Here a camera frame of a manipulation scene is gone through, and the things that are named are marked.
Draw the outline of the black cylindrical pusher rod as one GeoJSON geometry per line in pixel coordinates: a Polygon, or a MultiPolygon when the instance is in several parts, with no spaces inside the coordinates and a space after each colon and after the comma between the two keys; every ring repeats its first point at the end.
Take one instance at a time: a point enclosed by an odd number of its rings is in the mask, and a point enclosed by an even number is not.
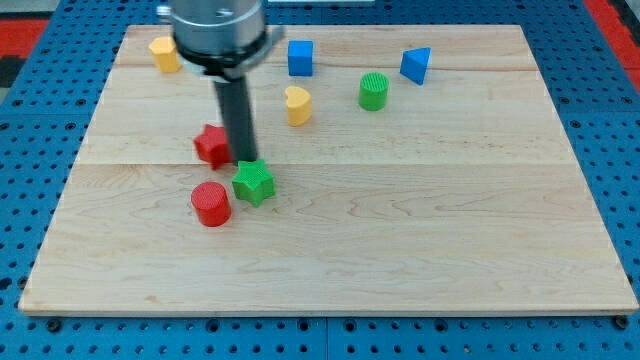
{"type": "Polygon", "coordinates": [[[246,78],[215,82],[214,89],[232,162],[257,160],[258,148],[246,78]]]}

